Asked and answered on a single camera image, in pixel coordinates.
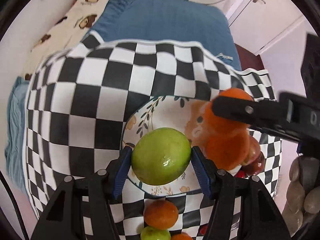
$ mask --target green fruit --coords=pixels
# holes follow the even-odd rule
[[[178,178],[189,165],[190,156],[190,143],[183,133],[172,128],[158,128],[137,143],[131,166],[141,182],[159,186]]]
[[[168,230],[159,230],[153,227],[145,227],[140,235],[141,240],[170,240]]]

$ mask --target orange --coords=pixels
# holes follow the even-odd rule
[[[166,230],[178,220],[177,207],[167,200],[156,200],[147,206],[143,218],[148,226]]]
[[[185,233],[182,233],[182,234],[177,234],[177,235],[171,236],[171,240],[192,240],[192,237],[188,236]]]
[[[239,88],[229,88],[220,92],[218,96],[232,97],[253,101],[252,97],[245,91]],[[211,127],[215,134],[224,136],[234,136],[239,130],[243,130],[249,127],[249,125],[237,122],[214,115],[212,112],[212,101],[206,106],[204,112],[204,119],[208,126]]]
[[[217,135],[210,137],[206,154],[218,169],[230,171],[246,159],[249,149],[249,134],[243,129],[231,138]]]

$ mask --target reddish brown floor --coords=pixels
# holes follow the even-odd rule
[[[242,70],[245,70],[247,68],[253,68],[255,70],[264,69],[260,55],[255,56],[250,51],[247,51],[237,44],[235,45],[239,54]]]

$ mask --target blue blanket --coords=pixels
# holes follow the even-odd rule
[[[8,145],[4,150],[9,178],[25,193],[26,187],[22,169],[22,143],[24,132],[24,101],[29,81],[17,77],[8,99]]]
[[[199,41],[241,70],[239,56],[224,14],[216,7],[187,0],[109,0],[94,24],[104,41],[118,39]]]

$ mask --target black cable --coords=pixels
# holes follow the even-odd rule
[[[18,217],[18,221],[19,221],[19,224],[20,224],[20,227],[21,227],[21,231],[23,233],[23,236],[24,236],[24,239],[25,240],[29,240],[29,236],[28,236],[28,233],[27,233],[27,230],[26,230],[26,226],[24,225],[24,222],[23,222],[23,219],[22,219],[22,216],[21,216],[21,213],[20,213],[20,209],[18,207],[18,204],[17,204],[17,201],[16,199],[14,198],[14,195],[7,183],[7,181],[5,180],[2,172],[0,171],[0,180],[4,186],[4,188],[6,189],[10,199],[11,199],[11,202],[12,202],[12,205],[14,207],[14,210],[16,211],[16,214],[17,214],[17,217]]]

